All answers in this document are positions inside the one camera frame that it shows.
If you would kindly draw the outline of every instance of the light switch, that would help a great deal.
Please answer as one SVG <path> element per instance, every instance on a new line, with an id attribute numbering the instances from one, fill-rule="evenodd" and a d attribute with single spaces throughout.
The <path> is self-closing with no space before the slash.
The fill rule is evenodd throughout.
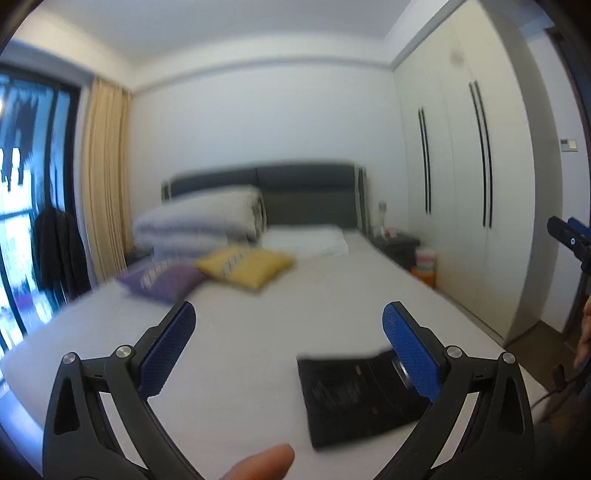
<path id="1" fill-rule="evenodd" d="M 577 141 L 574 138 L 561 138 L 560 151 L 562 152 L 576 152 Z"/>

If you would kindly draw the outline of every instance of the black jacket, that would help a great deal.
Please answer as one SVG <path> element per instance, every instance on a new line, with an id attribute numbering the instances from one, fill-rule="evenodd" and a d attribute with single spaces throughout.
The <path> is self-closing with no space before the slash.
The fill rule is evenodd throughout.
<path id="1" fill-rule="evenodd" d="M 46 207 L 35 220 L 33 247 L 40 289 L 61 287 L 69 300 L 90 290 L 84 245 L 72 215 Z"/>

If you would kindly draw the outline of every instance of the gray upholstered headboard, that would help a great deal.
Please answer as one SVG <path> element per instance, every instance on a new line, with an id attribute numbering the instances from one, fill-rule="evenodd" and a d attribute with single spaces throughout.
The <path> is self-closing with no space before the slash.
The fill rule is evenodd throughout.
<path id="1" fill-rule="evenodd" d="M 228 185 L 262 191 L 269 225 L 338 225 L 369 233 L 365 170 L 345 163 L 290 163 L 177 176 L 162 199 Z"/>

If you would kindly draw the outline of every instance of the human hand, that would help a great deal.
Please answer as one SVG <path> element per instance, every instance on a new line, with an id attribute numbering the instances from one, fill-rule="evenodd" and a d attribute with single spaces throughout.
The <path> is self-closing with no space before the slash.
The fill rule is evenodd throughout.
<path id="1" fill-rule="evenodd" d="M 589 355 L 591 355 L 591 297 L 587 300 L 583 309 L 583 321 L 581 322 L 581 340 L 577 346 L 577 355 L 574 365 L 578 367 Z"/>
<path id="2" fill-rule="evenodd" d="M 295 457 L 290 445 L 276 445 L 238 462 L 221 480 L 281 480 Z"/>

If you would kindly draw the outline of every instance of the mattress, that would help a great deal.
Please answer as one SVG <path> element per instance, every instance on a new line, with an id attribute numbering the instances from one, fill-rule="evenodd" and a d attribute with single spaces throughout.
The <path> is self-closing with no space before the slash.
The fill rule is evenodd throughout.
<path id="1" fill-rule="evenodd" d="M 295 450 L 288 479 L 373 478 L 414 425 L 318 453 L 312 449 L 297 355 L 373 355 L 389 343 L 384 306 L 404 303 L 444 345 L 497 358 L 503 351 L 448 300 L 347 233 L 349 255 L 299 262 L 260 293 L 207 282 L 189 297 L 197 327 L 162 392 L 149 403 L 170 437 L 205 478 L 220 478 L 240 459 L 276 443 Z M 114 281 L 64 309 L 2 360 L 5 378 L 43 425 L 61 357 L 110 355 L 135 343 L 168 306 L 130 296 Z M 530 402 L 545 390 L 524 372 Z M 105 407 L 123 451 L 142 463 L 110 396 Z M 469 395 L 439 459 L 451 458 L 476 395 Z"/>

